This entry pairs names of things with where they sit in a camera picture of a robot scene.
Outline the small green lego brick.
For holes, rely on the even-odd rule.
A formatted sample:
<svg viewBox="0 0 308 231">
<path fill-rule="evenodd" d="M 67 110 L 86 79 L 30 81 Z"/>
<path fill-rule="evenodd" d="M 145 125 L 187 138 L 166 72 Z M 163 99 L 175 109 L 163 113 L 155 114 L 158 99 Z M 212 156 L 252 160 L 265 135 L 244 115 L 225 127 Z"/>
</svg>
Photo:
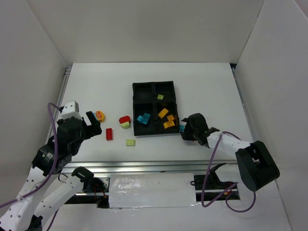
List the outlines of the small green lego brick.
<svg viewBox="0 0 308 231">
<path fill-rule="evenodd" d="M 158 98 L 159 100 L 162 100 L 162 99 L 164 98 L 164 96 L 161 95 L 161 94 L 158 94 L 157 98 Z"/>
</svg>

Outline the cyan rounded lego piece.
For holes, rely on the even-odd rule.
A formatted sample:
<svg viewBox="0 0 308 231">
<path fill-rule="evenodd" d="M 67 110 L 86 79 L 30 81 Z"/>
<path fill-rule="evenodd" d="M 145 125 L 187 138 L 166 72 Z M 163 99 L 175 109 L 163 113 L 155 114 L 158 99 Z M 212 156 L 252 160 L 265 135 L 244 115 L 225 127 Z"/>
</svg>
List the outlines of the cyan rounded lego piece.
<svg viewBox="0 0 308 231">
<path fill-rule="evenodd" d="M 144 125 L 148 125 L 149 121 L 150 121 L 150 117 L 151 115 L 148 113 L 144 113 L 144 115 L 141 118 L 141 123 Z"/>
</svg>

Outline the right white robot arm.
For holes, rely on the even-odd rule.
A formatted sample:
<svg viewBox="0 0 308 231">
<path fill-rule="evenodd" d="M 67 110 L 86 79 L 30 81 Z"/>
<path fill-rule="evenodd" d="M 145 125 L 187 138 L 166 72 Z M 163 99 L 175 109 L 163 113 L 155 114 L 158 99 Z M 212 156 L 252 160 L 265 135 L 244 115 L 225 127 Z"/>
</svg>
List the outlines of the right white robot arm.
<svg viewBox="0 0 308 231">
<path fill-rule="evenodd" d="M 209 128 L 205 117 L 196 113 L 182 119 L 185 128 L 180 132 L 183 140 L 197 141 L 215 154 L 221 152 L 236 160 L 235 165 L 222 163 L 209 167 L 209 175 L 220 182 L 242 183 L 256 192 L 280 177 L 280 171 L 266 145 L 261 141 L 248 142 L 227 131 Z"/>
</svg>

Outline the yellow long lego brick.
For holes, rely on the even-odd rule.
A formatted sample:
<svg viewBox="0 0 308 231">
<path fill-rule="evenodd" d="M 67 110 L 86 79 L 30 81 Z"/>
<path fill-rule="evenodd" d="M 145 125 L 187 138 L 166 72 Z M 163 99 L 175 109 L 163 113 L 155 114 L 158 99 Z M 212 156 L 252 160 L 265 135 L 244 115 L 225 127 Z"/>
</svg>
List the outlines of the yellow long lego brick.
<svg viewBox="0 0 308 231">
<path fill-rule="evenodd" d="M 160 119 L 163 119 L 167 114 L 168 114 L 168 110 L 166 108 L 163 108 L 159 113 L 158 113 L 158 117 Z"/>
</svg>

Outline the small yellow lego brick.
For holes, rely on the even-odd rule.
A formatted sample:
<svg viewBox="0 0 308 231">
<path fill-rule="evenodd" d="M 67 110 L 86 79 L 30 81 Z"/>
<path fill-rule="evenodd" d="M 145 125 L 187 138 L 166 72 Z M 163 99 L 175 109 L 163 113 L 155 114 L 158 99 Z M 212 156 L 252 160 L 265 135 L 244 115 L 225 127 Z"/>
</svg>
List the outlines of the small yellow lego brick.
<svg viewBox="0 0 308 231">
<path fill-rule="evenodd" d="M 167 119 L 168 119 L 168 121 L 173 121 L 173 120 L 175 120 L 175 118 L 174 118 L 173 115 L 168 115 L 168 116 L 167 116 Z"/>
</svg>

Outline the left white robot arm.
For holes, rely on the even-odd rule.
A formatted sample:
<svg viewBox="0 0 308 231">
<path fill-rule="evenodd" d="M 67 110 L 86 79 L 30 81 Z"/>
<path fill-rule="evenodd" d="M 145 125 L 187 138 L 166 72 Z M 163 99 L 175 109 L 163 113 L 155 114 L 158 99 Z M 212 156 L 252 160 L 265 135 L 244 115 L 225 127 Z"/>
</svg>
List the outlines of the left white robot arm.
<svg viewBox="0 0 308 231">
<path fill-rule="evenodd" d="M 52 122 L 55 135 L 48 139 L 32 161 L 29 175 L 13 202 L 4 203 L 7 212 L 0 218 L 2 231 L 40 231 L 46 221 L 75 193 L 93 188 L 94 174 L 85 167 L 77 167 L 67 180 L 48 197 L 44 194 L 51 184 L 51 176 L 59 175 L 76 155 L 83 141 L 102 132 L 93 112 L 83 118 L 70 117 Z"/>
</svg>

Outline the yellow rounded lego brick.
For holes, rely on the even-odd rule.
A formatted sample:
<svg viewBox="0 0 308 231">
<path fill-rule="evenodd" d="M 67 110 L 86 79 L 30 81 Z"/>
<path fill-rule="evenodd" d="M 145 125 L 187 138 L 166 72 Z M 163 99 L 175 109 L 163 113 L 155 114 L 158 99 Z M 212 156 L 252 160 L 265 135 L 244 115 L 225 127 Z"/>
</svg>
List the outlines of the yellow rounded lego brick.
<svg viewBox="0 0 308 231">
<path fill-rule="evenodd" d="M 175 126 L 174 121 L 167 121 L 163 124 L 164 129 L 171 128 L 171 127 L 174 127 L 174 126 Z"/>
</svg>

